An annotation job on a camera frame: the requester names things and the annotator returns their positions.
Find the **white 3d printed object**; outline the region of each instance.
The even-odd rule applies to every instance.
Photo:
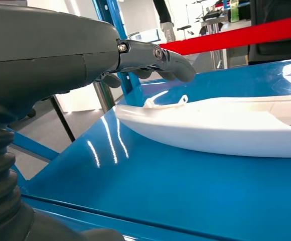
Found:
[[[115,115],[140,135],[217,154],[291,158],[291,95],[212,98],[144,107],[118,105]]]

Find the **floor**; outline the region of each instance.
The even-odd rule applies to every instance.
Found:
[[[213,71],[210,52],[188,55],[186,58],[192,64],[197,73]],[[243,56],[242,58],[232,60],[234,65],[243,64],[244,61]],[[144,81],[158,78],[161,78],[161,76],[157,73],[153,73],[151,77]],[[49,100],[39,101],[36,103],[34,108],[36,110],[36,116],[33,118],[26,117],[13,123],[10,125],[10,127],[59,153],[71,144],[71,141]],[[103,115],[103,112],[102,110],[64,114],[75,138],[79,137]],[[13,148],[9,148],[9,151],[16,154],[16,165],[26,179],[31,179],[47,165],[46,162]]]

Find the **blue table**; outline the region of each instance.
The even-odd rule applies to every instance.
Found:
[[[191,83],[158,80],[121,103],[142,106],[163,91],[156,103],[176,103],[183,94],[189,101],[289,95],[291,61],[197,74]],[[53,205],[80,211],[77,219],[87,223],[92,220],[87,213],[189,240],[291,240],[291,159],[170,147],[131,131],[113,110],[29,181],[26,193],[29,202],[49,203],[51,212]]]

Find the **red barrier rope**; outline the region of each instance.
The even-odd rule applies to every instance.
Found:
[[[182,55],[228,49],[291,38],[291,18],[267,24],[161,44],[164,49]]]

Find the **bolt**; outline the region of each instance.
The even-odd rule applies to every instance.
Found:
[[[162,59],[162,50],[159,47],[155,47],[154,49],[154,55],[156,59],[161,60]]]
[[[118,49],[119,52],[124,52],[127,50],[127,47],[127,45],[122,43],[122,44],[118,45]]]

